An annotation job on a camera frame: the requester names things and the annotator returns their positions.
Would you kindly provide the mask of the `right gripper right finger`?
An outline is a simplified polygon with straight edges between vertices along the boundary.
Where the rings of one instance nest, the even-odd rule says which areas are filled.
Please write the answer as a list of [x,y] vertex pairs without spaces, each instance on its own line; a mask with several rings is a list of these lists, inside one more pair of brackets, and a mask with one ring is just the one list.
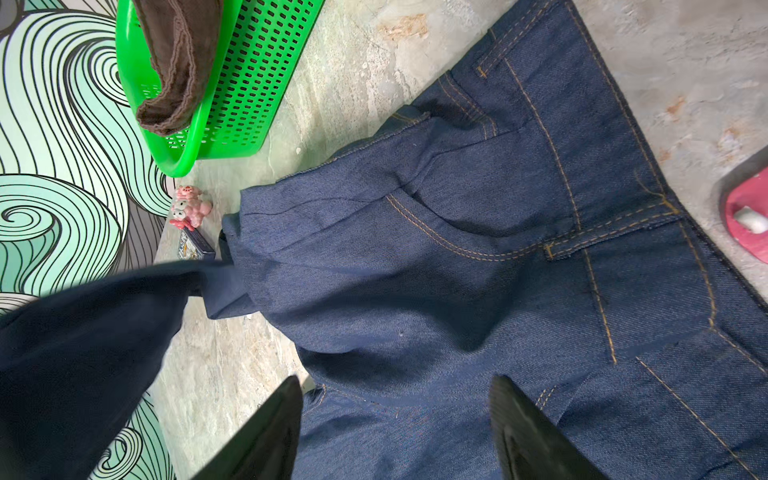
[[605,477],[509,377],[493,377],[489,403],[494,445],[505,479]]

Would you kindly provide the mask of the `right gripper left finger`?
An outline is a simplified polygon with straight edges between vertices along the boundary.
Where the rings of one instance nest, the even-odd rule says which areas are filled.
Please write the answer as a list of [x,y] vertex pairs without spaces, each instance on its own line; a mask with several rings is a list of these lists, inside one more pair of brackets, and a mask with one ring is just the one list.
[[197,479],[289,479],[297,455],[303,395],[297,376],[286,378]]

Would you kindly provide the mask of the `dark blue denim jeans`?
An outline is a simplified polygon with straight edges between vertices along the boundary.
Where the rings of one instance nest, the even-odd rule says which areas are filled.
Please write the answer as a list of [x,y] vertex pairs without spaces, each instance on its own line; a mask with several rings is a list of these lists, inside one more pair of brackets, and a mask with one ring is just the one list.
[[375,135],[243,190],[220,243],[2,317],[3,478],[88,477],[192,296],[315,380],[289,479],[505,479],[496,375],[604,478],[767,475],[767,304],[570,1],[515,3]]

